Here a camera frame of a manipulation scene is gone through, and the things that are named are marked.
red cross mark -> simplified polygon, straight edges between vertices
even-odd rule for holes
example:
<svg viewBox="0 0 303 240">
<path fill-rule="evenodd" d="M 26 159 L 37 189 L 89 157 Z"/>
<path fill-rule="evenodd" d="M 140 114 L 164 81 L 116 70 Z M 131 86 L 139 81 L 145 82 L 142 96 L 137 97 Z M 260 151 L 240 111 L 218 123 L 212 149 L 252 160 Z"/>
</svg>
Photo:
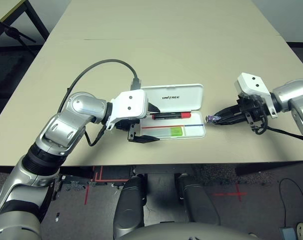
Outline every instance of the red cross mark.
<svg viewBox="0 0 303 240">
<path fill-rule="evenodd" d="M 236 182 L 236 191 L 237 192 L 223 192 L 223 193 L 213 193 L 212 195 L 215 197 L 223 197 L 223 196 L 238 196 L 238 200 L 242 201 L 242 196 L 247 195 L 247 192 L 240 192 L 239 184 Z"/>
</svg>

floor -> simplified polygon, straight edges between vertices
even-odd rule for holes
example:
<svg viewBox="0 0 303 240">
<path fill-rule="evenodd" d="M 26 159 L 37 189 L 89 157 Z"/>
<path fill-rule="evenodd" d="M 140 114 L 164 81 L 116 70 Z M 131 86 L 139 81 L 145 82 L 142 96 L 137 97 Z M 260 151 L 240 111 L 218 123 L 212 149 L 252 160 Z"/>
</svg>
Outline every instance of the floor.
<svg viewBox="0 0 303 240">
<path fill-rule="evenodd" d="M 303 62 L 303 48 L 292 48 Z M 0 52 L 0 112 L 33 58 L 25 51 Z M 279 183 L 293 179 L 303 192 L 303 163 L 237 177 L 236 164 L 137 165 L 135 173 L 148 175 L 145 225 L 188 220 L 174 187 L 175 173 L 196 177 L 212 199 L 221 225 L 265 240 L 281 240 L 284 207 Z M 0 173 L 0 188 L 7 174 Z M 41 224 L 44 240 L 113 239 L 113 217 L 121 187 L 87 184 L 87 179 L 64 184 Z M 303 197 L 289 180 L 281 184 L 287 210 L 286 226 L 303 222 Z"/>
</svg>

pen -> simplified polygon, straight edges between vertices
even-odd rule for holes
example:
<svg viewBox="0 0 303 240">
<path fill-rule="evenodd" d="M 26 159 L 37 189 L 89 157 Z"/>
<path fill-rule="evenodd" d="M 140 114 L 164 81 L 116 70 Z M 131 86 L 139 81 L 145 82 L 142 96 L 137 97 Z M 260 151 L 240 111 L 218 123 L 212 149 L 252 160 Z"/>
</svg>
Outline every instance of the pen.
<svg viewBox="0 0 303 240">
<path fill-rule="evenodd" d="M 154 113 L 151 115 L 154 120 L 165 120 L 165 119 L 189 119 L 191 117 L 190 112 L 164 112 Z"/>
</svg>

metal stand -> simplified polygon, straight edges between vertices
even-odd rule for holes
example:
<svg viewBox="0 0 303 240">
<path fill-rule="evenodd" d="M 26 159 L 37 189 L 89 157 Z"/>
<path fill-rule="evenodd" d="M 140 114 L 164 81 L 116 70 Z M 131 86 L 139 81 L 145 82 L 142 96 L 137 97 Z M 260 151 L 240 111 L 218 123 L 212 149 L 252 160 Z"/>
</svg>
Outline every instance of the metal stand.
<svg viewBox="0 0 303 240">
<path fill-rule="evenodd" d="M 25 39 L 28 39 L 28 40 L 36 43 L 36 41 L 34 39 L 30 38 L 29 36 L 26 36 L 25 34 L 18 31 L 17 28 L 9 26 L 6 23 L 3 23 L 0 21 L 0 25 L 4 27 L 5 34 L 8 37 L 16 39 L 33 57 L 36 57 L 36 54 L 33 53 L 33 51 L 24 43 L 24 41 L 21 39 L 21 36 Z"/>
</svg>

white wall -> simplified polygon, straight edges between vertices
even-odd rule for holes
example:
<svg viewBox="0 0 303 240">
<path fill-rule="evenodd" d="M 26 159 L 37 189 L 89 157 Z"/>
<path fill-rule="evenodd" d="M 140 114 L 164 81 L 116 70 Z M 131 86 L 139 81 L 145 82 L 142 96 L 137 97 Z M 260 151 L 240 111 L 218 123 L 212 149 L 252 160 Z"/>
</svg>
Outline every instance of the white wall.
<svg viewBox="0 0 303 240">
<path fill-rule="evenodd" d="M 71 0 L 29 1 L 50 32 Z M 303 42 L 303 0 L 253 0 L 253 2 L 287 42 Z M 37 45 L 44 43 L 43 38 L 25 13 L 12 26 L 34 38 Z M 19 45 L 17 41 L 5 34 L 0 36 L 0 47 L 16 45 Z"/>
<path fill-rule="evenodd" d="M 29 0 L 29 2 L 35 9 L 43 24 L 46 26 L 47 30 L 51 32 L 71 0 Z M 44 43 L 44 39 L 37 31 L 36 27 L 33 25 L 26 13 L 23 13 L 11 26 L 17 28 L 23 34 L 26 34 L 37 41 L 37 43 L 33 43 L 23 38 L 23 41 L 26 44 L 42 45 Z M 16 40 L 11 39 L 4 33 L 0 36 L 0 47 L 18 45 L 20 44 Z"/>
<path fill-rule="evenodd" d="M 252 0 L 286 42 L 303 42 L 303 0 Z"/>
</svg>

